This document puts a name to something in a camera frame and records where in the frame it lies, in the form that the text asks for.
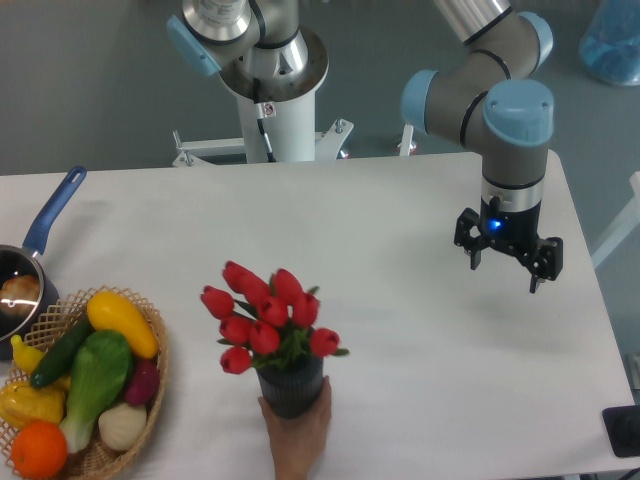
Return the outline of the bare human hand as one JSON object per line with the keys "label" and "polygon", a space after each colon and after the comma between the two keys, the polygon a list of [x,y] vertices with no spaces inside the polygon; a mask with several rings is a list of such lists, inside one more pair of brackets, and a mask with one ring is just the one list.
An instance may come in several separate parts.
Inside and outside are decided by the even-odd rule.
{"label": "bare human hand", "polygon": [[323,378],[313,405],[294,419],[278,417],[264,397],[258,398],[265,421],[276,479],[307,479],[326,448],[332,418],[330,377]]}

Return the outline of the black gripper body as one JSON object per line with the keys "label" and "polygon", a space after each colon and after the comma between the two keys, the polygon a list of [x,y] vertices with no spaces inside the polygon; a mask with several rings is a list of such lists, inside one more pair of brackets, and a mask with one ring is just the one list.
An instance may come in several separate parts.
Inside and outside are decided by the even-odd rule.
{"label": "black gripper body", "polygon": [[530,258],[537,247],[541,203],[518,212],[503,211],[498,200],[481,201],[478,248]]}

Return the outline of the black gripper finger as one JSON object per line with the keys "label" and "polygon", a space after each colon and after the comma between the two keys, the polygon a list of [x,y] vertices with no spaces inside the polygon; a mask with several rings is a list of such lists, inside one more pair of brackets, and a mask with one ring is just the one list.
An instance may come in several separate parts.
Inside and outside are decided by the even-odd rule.
{"label": "black gripper finger", "polygon": [[530,273],[529,292],[535,294],[541,283],[555,281],[563,269],[564,244],[560,237],[536,238],[533,247],[518,260]]}
{"label": "black gripper finger", "polygon": [[469,257],[470,268],[476,270],[481,263],[482,251],[488,247],[488,238],[478,229],[480,215],[465,208],[456,220],[454,244]]}

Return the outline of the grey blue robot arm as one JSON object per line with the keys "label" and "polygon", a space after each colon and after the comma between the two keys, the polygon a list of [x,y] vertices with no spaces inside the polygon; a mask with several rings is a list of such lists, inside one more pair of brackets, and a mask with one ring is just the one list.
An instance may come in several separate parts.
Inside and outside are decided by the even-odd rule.
{"label": "grey blue robot arm", "polygon": [[[538,235],[554,99],[532,79],[553,47],[549,25],[507,1],[441,1],[468,51],[454,71],[422,70],[400,101],[405,124],[482,159],[481,206],[458,217],[454,242],[472,267],[485,249],[515,258],[533,285],[555,280],[563,244]],[[332,160],[350,128],[315,131],[315,93],[328,71],[321,40],[294,1],[186,1],[166,25],[182,58],[220,76],[237,100],[251,163]]]}

